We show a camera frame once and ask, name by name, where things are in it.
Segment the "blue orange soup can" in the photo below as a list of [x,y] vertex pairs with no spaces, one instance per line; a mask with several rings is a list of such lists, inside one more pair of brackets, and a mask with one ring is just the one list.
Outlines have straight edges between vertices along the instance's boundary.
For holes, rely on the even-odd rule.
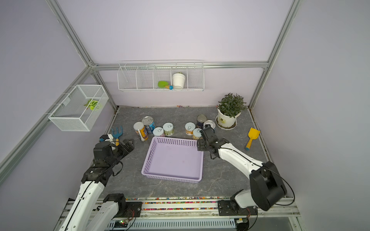
[[203,123],[203,128],[207,128],[207,127],[211,127],[212,129],[215,129],[216,127],[216,124],[214,121],[212,120],[206,120],[204,123]]

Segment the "dark navy tomato can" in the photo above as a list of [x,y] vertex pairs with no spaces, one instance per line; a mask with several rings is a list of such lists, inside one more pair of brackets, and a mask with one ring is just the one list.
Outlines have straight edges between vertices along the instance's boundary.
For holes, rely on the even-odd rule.
[[204,123],[207,121],[207,117],[204,114],[197,116],[196,127],[203,129]]

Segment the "tall yellow orange can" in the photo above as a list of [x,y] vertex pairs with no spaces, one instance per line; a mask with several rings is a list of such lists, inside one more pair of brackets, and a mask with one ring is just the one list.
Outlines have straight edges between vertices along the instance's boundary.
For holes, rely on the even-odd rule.
[[140,137],[141,141],[146,141],[148,139],[147,130],[143,122],[134,123],[133,128],[136,131],[137,135]]

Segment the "blue Progresso soup can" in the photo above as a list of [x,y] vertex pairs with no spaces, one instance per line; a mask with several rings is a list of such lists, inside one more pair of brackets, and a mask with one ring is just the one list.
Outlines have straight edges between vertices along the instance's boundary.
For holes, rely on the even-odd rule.
[[151,116],[145,116],[143,119],[142,119],[142,123],[144,124],[144,127],[147,131],[148,134],[152,134],[154,129],[155,129],[155,122],[154,122],[154,119],[153,117]]

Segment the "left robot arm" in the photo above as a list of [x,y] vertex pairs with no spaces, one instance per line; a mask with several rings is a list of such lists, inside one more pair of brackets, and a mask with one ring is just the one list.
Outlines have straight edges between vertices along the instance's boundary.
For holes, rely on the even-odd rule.
[[90,219],[109,178],[117,175],[113,168],[122,164],[122,159],[134,148],[133,140],[106,140],[95,145],[92,165],[85,171],[78,195],[59,230],[104,231],[116,215],[123,215],[128,210],[124,194],[110,194],[104,199],[98,213]]

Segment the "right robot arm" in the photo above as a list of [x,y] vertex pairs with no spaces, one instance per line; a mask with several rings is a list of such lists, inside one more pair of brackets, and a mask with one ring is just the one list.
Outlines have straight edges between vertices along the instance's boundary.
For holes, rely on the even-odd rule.
[[288,182],[283,179],[274,163],[258,161],[238,150],[228,140],[219,139],[213,128],[205,127],[200,131],[197,141],[199,151],[210,152],[211,159],[220,158],[242,172],[250,182],[248,190],[240,190],[230,197],[229,206],[235,213],[252,207],[268,211],[272,206],[290,206],[295,202],[281,204],[279,201],[287,195]]

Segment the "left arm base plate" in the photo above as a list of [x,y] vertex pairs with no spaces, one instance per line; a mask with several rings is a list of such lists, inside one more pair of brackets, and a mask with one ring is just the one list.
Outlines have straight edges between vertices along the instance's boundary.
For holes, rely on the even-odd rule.
[[142,202],[126,202],[124,206],[119,202],[104,202],[99,209],[98,215],[107,215],[111,218],[137,218],[140,217]]

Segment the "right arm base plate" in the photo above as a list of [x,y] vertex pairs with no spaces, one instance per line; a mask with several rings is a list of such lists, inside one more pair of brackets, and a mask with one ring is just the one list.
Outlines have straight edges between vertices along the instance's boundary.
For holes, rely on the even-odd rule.
[[255,216],[258,211],[255,207],[241,208],[231,200],[220,200],[217,202],[219,216]]

